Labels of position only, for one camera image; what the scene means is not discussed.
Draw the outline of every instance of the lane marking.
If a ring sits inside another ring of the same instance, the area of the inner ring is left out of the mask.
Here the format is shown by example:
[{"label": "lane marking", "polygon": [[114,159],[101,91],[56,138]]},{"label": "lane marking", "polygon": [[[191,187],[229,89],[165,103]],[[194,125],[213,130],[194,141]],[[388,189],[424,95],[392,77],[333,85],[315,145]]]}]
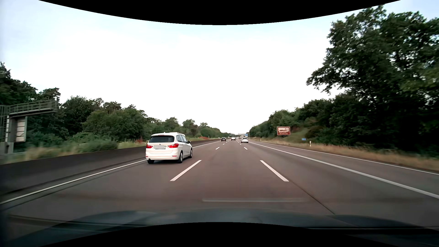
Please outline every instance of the lane marking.
[{"label": "lane marking", "polygon": [[212,144],[212,143],[215,143],[215,142],[211,142],[211,143],[208,143],[208,144],[203,144],[203,145],[195,146],[195,147],[192,147],[192,148],[197,148],[197,147],[201,147],[201,146],[204,146],[204,145],[209,145],[209,144]]},{"label": "lane marking", "polygon": [[262,164],[264,164],[266,167],[268,167],[268,169],[270,169],[274,174],[276,174],[280,179],[282,179],[285,182],[288,182],[288,180],[286,178],[284,178],[280,173],[278,173],[276,170],[274,170],[273,168],[271,168],[271,166],[269,166],[267,163],[265,163],[263,160],[260,160],[260,162],[262,162]]},{"label": "lane marking", "polygon": [[[324,153],[324,152],[308,150],[308,149],[301,149],[301,148],[295,148],[295,147],[289,147],[289,146],[284,146],[284,145],[279,145],[279,144],[272,144],[272,143],[267,143],[267,144],[276,145],[276,146],[282,146],[282,147],[292,148],[292,149],[300,149],[300,150],[316,152],[316,153]],[[408,167],[402,167],[402,166],[398,166],[398,165],[386,164],[386,163],[381,163],[381,162],[372,161],[372,160],[363,160],[363,159],[359,159],[359,158],[353,158],[353,157],[343,156],[343,155],[333,154],[333,153],[324,153],[324,154],[335,155],[335,156],[340,156],[340,157],[345,157],[345,158],[350,158],[350,159],[355,159],[355,160],[362,160],[362,161],[367,161],[367,162],[373,162],[373,163],[387,165],[387,166],[391,166],[391,167],[399,167],[399,168],[404,168],[404,169],[408,169],[408,170],[420,171],[420,172],[425,172],[425,173],[429,173],[429,174],[433,174],[433,175],[439,175],[438,173],[435,173],[435,172],[429,172],[429,171],[423,171],[423,170],[418,170],[418,169],[413,169],[413,168],[408,168]]]},{"label": "lane marking", "polygon": [[307,198],[203,198],[203,202],[221,203],[302,203]]},{"label": "lane marking", "polygon": [[[269,149],[274,149],[274,148],[263,146],[263,145],[259,145],[259,146],[266,147],[266,148],[269,148]],[[434,197],[436,199],[439,199],[439,195],[436,195],[436,194],[433,194],[433,193],[430,193],[430,192],[427,192],[427,191],[424,191],[424,190],[420,190],[420,189],[417,189],[417,188],[413,188],[413,187],[410,187],[410,186],[407,186],[407,185],[403,185],[403,184],[400,184],[400,183],[392,182],[392,181],[387,180],[387,179],[375,177],[375,176],[372,176],[372,175],[369,175],[369,174],[366,174],[366,173],[363,173],[363,172],[355,171],[355,170],[348,169],[348,168],[345,168],[345,167],[340,167],[340,166],[337,166],[337,165],[334,165],[334,164],[331,164],[331,163],[327,163],[327,162],[324,162],[324,161],[321,161],[321,160],[315,160],[315,159],[308,158],[308,157],[305,157],[305,156],[301,156],[301,155],[298,155],[298,154],[295,154],[295,153],[289,153],[289,152],[286,152],[286,151],[283,151],[283,150],[279,150],[279,149],[274,149],[274,150],[277,150],[277,151],[280,151],[280,152],[283,152],[283,153],[292,154],[292,155],[295,155],[295,156],[298,156],[298,157],[302,157],[302,158],[305,158],[305,159],[308,159],[308,160],[313,160],[313,161],[316,161],[316,162],[319,162],[319,163],[322,163],[322,164],[326,164],[328,166],[340,168],[340,169],[343,169],[345,171],[350,171],[350,172],[353,172],[353,173],[356,173],[356,174],[359,174],[359,175],[366,176],[368,178],[373,178],[373,179],[376,179],[376,180],[379,180],[379,181],[382,181],[382,182],[389,183],[391,185],[396,185],[396,186],[404,188],[404,189],[409,189],[411,191],[415,191],[415,192],[424,194],[426,196],[431,196],[431,197]]]},{"label": "lane marking", "polygon": [[71,182],[75,182],[75,181],[78,181],[78,180],[81,180],[81,179],[84,179],[84,178],[89,178],[89,177],[92,177],[92,176],[95,176],[95,175],[98,175],[98,174],[101,174],[101,173],[104,173],[104,172],[116,170],[116,169],[119,169],[119,168],[122,168],[122,167],[127,167],[127,166],[134,165],[134,164],[137,164],[139,162],[144,162],[144,161],[146,161],[146,160],[137,161],[137,162],[130,163],[130,164],[127,164],[127,165],[123,165],[123,166],[120,166],[120,167],[112,168],[110,170],[101,171],[101,172],[98,172],[98,173],[95,173],[95,174],[92,174],[92,175],[88,175],[88,176],[85,176],[85,177],[82,177],[82,178],[77,178],[77,179],[74,179],[74,180],[71,180],[71,181],[68,181],[68,182],[64,182],[64,183],[61,183],[61,184],[58,184],[58,185],[47,187],[45,189],[40,189],[40,190],[31,192],[31,193],[28,193],[28,194],[25,194],[25,195],[22,195],[22,196],[18,196],[18,197],[15,197],[15,198],[12,198],[12,199],[0,202],[0,204],[8,203],[8,202],[11,202],[13,200],[17,200],[17,199],[20,199],[20,198],[23,198],[23,197],[26,197],[26,196],[30,196],[30,195],[33,195],[33,194],[37,194],[37,193],[43,192],[43,191],[48,190],[48,189],[53,189],[53,188],[61,186],[61,185],[65,185],[65,184],[68,184],[68,183],[71,183]]},{"label": "lane marking", "polygon": [[181,177],[181,175],[185,174],[188,170],[190,170],[192,167],[194,167],[196,164],[198,164],[201,160],[195,162],[193,165],[191,165],[190,167],[186,168],[186,170],[182,171],[180,174],[178,174],[177,176],[175,176],[173,179],[170,180],[170,182],[177,180],[179,177]]}]

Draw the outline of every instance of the concrete barrier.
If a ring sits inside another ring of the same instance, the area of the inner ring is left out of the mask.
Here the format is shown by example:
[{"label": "concrete barrier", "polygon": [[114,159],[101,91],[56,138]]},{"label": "concrete barrier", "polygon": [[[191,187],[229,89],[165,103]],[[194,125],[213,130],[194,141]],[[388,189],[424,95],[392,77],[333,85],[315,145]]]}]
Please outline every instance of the concrete barrier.
[{"label": "concrete barrier", "polygon": [[[217,141],[193,141],[191,144],[196,147]],[[142,159],[144,155],[145,147],[142,146],[2,164],[2,193],[17,192],[48,182],[91,174],[105,167]]]}]

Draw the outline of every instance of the car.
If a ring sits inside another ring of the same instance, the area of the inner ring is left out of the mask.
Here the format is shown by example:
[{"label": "car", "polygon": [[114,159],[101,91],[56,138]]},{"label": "car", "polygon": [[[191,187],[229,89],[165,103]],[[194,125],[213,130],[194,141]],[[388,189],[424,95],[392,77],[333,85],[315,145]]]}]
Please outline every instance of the car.
[{"label": "car", "polygon": [[148,164],[156,160],[177,160],[177,163],[182,163],[186,157],[192,158],[192,145],[179,132],[153,134],[146,144],[145,159]]}]

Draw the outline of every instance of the rear bumper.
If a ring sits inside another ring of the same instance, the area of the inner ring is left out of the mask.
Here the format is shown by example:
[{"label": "rear bumper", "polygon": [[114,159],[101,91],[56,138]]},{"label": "rear bumper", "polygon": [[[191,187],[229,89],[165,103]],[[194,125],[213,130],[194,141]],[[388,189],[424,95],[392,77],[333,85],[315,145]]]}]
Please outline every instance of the rear bumper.
[{"label": "rear bumper", "polygon": [[175,149],[172,153],[145,153],[146,160],[178,160],[180,149]]}]

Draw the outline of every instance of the sky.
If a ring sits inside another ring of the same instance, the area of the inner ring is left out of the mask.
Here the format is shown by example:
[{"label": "sky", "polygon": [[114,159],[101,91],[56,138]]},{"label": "sky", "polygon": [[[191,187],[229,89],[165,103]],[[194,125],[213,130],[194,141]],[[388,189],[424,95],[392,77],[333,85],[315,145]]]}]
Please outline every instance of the sky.
[{"label": "sky", "polygon": [[[437,0],[388,12],[438,16]],[[193,119],[240,134],[277,110],[331,95],[306,86],[332,21],[358,11],[254,25],[185,25],[103,15],[37,0],[2,0],[0,61],[39,91],[116,101],[150,117]]]}]

